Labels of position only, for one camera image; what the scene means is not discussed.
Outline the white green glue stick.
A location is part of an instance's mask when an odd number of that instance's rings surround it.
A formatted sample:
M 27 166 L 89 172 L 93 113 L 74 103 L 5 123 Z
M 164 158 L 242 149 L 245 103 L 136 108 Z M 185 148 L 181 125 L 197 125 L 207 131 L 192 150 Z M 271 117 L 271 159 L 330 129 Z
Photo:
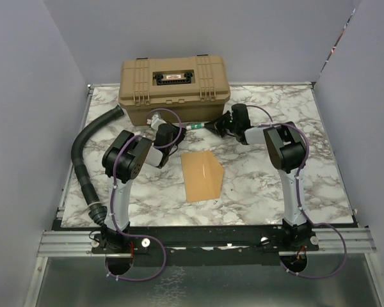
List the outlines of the white green glue stick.
M 186 126 L 186 130 L 198 130 L 203 129 L 205 127 L 205 123 L 191 123 Z

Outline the brown paper envelope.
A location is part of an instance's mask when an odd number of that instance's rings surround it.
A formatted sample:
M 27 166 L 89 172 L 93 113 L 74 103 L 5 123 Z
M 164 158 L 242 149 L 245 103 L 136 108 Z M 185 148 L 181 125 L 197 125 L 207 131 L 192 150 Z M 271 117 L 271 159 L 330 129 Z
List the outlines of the brown paper envelope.
M 214 200 L 220 197 L 223 167 L 209 151 L 183 153 L 182 173 L 188 203 Z

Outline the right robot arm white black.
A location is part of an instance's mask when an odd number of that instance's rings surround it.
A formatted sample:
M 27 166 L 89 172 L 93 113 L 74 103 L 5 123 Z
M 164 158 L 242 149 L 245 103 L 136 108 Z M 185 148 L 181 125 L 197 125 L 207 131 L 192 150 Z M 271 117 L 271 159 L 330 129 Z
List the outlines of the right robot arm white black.
M 284 196 L 284 218 L 281 242 L 289 250 L 295 250 L 304 243 L 311 232 L 311 225 L 305 216 L 303 168 L 308 158 L 308 143 L 293 122 L 269 123 L 254 126 L 248 114 L 248 106 L 234 104 L 230 111 L 207 122 L 204 127 L 224 137 L 235 137 L 242 145 L 265 144 L 269 159 L 278 171 Z

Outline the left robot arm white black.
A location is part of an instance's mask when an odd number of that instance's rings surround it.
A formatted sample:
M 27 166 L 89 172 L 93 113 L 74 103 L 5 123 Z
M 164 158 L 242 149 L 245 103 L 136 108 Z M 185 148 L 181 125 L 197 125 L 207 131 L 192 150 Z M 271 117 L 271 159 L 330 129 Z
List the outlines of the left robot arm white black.
M 134 179 L 144 164 L 161 169 L 183 141 L 186 129 L 171 123 L 158 126 L 155 140 L 121 131 L 102 158 L 109 183 L 107 216 L 101 237 L 114 252 L 124 251 L 129 243 L 129 197 Z

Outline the tan plastic toolbox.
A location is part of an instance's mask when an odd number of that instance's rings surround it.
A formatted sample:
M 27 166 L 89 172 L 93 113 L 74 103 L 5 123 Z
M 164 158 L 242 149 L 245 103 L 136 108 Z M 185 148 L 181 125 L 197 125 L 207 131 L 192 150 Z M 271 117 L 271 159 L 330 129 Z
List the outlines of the tan plastic toolbox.
M 120 70 L 118 102 L 134 126 L 163 108 L 172 123 L 208 122 L 223 114 L 231 95 L 225 62 L 217 55 L 185 58 L 137 58 Z

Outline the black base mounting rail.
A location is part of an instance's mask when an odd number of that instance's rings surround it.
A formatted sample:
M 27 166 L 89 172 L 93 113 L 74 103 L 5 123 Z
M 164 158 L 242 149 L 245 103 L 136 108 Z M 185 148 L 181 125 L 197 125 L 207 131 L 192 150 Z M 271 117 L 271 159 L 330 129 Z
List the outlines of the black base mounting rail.
M 114 271 L 130 267 L 279 265 L 281 255 L 318 251 L 311 231 L 303 240 L 284 244 L 282 226 L 148 226 L 132 227 L 122 247 L 109 244 L 101 230 L 51 231 L 41 253 L 106 259 Z

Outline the aluminium extrusion frame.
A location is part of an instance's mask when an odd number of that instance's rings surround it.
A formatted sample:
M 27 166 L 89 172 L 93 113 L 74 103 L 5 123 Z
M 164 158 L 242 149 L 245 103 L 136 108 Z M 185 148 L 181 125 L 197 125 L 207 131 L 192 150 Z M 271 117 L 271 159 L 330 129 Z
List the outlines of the aluminium extrusion frame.
M 28 306 L 379 306 L 367 257 L 309 85 L 232 87 L 253 124 L 292 121 L 310 140 L 305 209 L 315 228 L 284 246 L 283 193 L 264 145 L 186 134 L 144 166 L 129 203 L 131 246 L 112 248 L 71 178 L 43 233 Z

